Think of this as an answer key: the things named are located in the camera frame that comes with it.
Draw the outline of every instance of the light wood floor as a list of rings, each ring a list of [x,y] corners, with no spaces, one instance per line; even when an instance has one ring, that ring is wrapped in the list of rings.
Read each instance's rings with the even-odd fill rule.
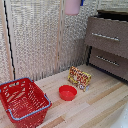
[[[67,81],[68,71],[36,82],[53,103],[38,128],[110,128],[121,114],[128,102],[128,86],[91,66],[78,68],[91,74],[92,79],[88,91],[76,88],[73,101],[63,101],[58,93],[60,86],[72,85]],[[0,128],[14,128],[1,104]]]

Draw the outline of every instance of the red bowl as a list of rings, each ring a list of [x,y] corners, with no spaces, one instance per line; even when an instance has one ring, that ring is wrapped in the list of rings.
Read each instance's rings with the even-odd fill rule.
[[[60,98],[66,101],[71,101],[75,98],[77,90],[69,85],[63,85],[59,88]]]

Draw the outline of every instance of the metal drawer handle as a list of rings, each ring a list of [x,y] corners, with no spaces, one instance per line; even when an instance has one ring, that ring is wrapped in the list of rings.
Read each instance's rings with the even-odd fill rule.
[[[110,60],[108,60],[108,59],[105,59],[105,58],[103,58],[103,57],[101,57],[101,56],[96,56],[96,57],[97,57],[98,59],[104,60],[104,61],[106,61],[106,62],[108,62],[108,63],[113,64],[113,65],[120,66],[120,65],[117,64],[116,62],[112,62],[112,61],[110,61]]]
[[[101,34],[95,34],[95,33],[92,33],[92,35],[98,36],[98,37],[103,37],[103,38],[106,38],[106,39],[111,39],[111,40],[118,41],[118,42],[120,41],[120,40],[118,39],[118,37],[112,38],[112,37],[107,37],[107,36],[103,36],[103,35],[101,35]]]

